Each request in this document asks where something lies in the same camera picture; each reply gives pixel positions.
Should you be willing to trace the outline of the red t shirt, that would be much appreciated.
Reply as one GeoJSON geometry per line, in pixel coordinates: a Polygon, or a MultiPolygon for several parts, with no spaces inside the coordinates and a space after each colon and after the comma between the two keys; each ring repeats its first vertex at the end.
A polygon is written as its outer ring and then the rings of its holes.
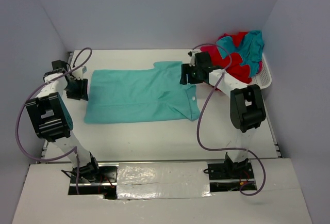
{"type": "MultiPolygon", "coordinates": [[[[243,45],[243,39],[247,34],[248,32],[239,32],[234,35],[225,33],[219,37],[216,44],[225,48],[232,57],[232,63],[226,69],[226,72],[243,83],[249,84],[252,81],[250,78],[250,66],[243,65],[243,57],[239,54],[239,46],[243,45]]],[[[229,64],[230,58],[223,49],[218,47],[218,51],[220,56],[211,57],[212,64],[225,68],[229,64]]]]}

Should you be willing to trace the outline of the mint green t shirt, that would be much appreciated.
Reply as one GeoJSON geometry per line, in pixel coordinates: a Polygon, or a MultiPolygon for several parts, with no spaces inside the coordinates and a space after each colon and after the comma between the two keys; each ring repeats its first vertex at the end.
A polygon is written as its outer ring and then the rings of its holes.
{"type": "Polygon", "coordinates": [[[180,61],[159,61],[145,70],[95,70],[85,123],[197,120],[196,86],[180,84],[181,69],[180,61]]]}

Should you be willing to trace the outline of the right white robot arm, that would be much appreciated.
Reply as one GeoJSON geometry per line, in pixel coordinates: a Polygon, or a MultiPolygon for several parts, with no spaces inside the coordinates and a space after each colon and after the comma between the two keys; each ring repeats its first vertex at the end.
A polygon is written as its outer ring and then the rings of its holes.
{"type": "Polygon", "coordinates": [[[255,130],[266,119],[261,88],[256,84],[247,85],[219,67],[202,67],[185,63],[181,66],[181,69],[180,84],[206,82],[213,86],[197,121],[197,142],[200,147],[207,151],[226,151],[224,172],[229,178],[236,178],[243,170],[246,170],[252,137],[255,130]],[[200,128],[206,106],[217,89],[229,97],[230,120],[234,128],[237,129],[238,136],[233,145],[226,148],[212,149],[202,144],[200,128]]]}

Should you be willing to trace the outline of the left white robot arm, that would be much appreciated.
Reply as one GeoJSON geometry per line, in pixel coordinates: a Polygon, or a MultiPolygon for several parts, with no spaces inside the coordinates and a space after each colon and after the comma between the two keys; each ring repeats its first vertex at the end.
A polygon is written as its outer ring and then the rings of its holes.
{"type": "Polygon", "coordinates": [[[73,133],[73,120],[61,97],[65,91],[68,99],[88,101],[88,80],[66,75],[64,68],[54,69],[44,74],[46,83],[37,94],[25,103],[36,135],[53,143],[72,163],[73,174],[79,178],[95,182],[101,176],[101,169],[90,151],[85,149],[73,133]]]}

